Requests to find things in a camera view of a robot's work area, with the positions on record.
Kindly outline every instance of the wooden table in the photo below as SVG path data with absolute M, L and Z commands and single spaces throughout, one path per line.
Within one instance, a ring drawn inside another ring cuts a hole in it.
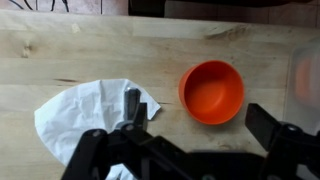
M 137 17 L 0 11 L 0 179 L 59 179 L 64 167 L 40 141 L 33 112 L 57 93 L 97 79 L 128 78 L 162 106 L 148 131 L 186 151 L 264 155 L 244 126 L 249 102 L 281 120 L 292 50 L 317 29 Z M 241 73 L 246 98 L 229 123 L 192 120 L 178 99 L 182 74 L 220 59 Z

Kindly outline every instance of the white paper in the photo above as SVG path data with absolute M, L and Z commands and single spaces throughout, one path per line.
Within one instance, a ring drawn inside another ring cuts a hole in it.
M 67 89 L 35 111 L 40 139 L 66 166 L 85 131 L 101 128 L 111 133 L 124 120 L 124 92 L 129 87 L 141 91 L 150 120 L 160 105 L 143 88 L 127 79 L 98 80 Z M 113 166 L 107 179 L 118 177 L 133 179 L 123 165 Z

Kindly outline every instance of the crumpled napkin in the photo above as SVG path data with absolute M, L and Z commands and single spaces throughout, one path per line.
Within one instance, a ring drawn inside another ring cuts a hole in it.
M 141 102 L 148 104 L 150 120 L 160 105 L 141 87 L 127 79 L 97 80 L 67 89 L 35 111 L 37 133 L 49 151 L 65 166 L 81 135 L 95 128 L 111 133 L 124 120 L 124 92 L 141 91 Z M 113 166 L 108 180 L 134 179 L 124 165 Z

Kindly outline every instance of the wood grain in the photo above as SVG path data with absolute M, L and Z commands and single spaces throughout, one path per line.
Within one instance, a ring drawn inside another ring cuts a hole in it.
M 59 179 L 64 167 L 43 146 L 33 112 L 59 92 L 97 79 L 128 78 L 162 110 L 148 131 L 192 149 L 264 155 L 244 126 L 247 104 L 282 119 L 291 52 L 320 35 L 315 29 L 137 17 L 0 11 L 0 179 Z M 190 67 L 231 63 L 246 97 L 238 115 L 219 126 L 188 116 L 177 86 Z

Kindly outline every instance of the clear plastic container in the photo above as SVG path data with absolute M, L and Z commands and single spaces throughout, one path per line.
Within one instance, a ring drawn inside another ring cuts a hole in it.
M 284 121 L 320 130 L 320 38 L 297 47 L 289 65 Z

